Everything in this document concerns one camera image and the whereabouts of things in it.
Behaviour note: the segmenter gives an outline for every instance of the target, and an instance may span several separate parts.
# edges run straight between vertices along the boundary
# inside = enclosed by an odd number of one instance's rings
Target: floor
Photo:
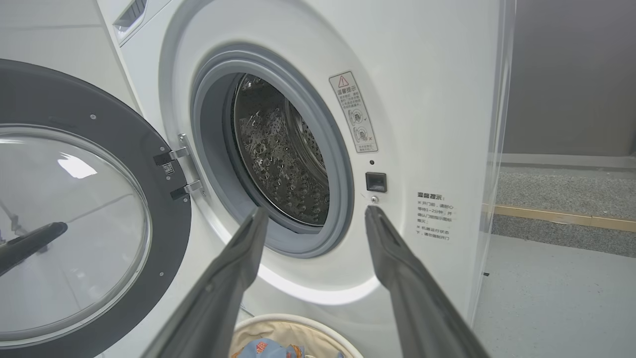
[[[636,259],[493,235],[474,330],[492,358],[633,357]]]

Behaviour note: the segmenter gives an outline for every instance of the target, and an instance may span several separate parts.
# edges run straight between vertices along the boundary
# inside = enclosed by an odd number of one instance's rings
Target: washing machine door
[[[0,60],[1,357],[95,357],[150,312],[190,233],[173,157],[103,90]]]

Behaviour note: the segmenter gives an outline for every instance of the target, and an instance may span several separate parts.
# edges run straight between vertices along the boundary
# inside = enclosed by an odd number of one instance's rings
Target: warning sticker
[[[347,118],[349,131],[356,144],[356,151],[358,153],[377,152],[378,145],[375,142],[371,119],[366,112],[366,106],[354,75],[351,72],[345,72],[331,77],[329,82],[331,82],[333,92],[338,96],[340,107]]]
[[[437,192],[416,192],[413,200],[415,234],[441,241],[451,241],[457,225],[457,209]]]

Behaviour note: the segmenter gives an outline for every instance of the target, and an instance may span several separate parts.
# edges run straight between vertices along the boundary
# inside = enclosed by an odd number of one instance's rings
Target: glass panel
[[[95,145],[0,128],[2,244],[51,222],[68,230],[0,276],[0,345],[70,331],[110,308],[141,270],[149,217],[138,184]]]

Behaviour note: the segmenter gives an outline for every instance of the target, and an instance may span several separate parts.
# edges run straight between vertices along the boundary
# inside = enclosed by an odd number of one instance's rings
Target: fabric
[[[332,337],[312,327],[285,320],[269,320],[265,322],[255,322],[236,330],[230,346],[230,353],[235,353],[236,355],[232,355],[231,357],[269,358],[260,354],[240,355],[242,352],[247,352],[245,349],[248,349],[247,347],[251,343],[257,342],[254,344],[254,348],[256,348],[258,341],[265,340],[275,342],[275,347],[286,348],[293,347],[293,345],[303,347],[303,355],[301,355],[300,358],[305,358],[306,356],[319,358],[353,358],[358,356],[350,353]]]
[[[305,349],[296,345],[283,347],[276,341],[261,338],[249,342],[232,358],[305,358]]]

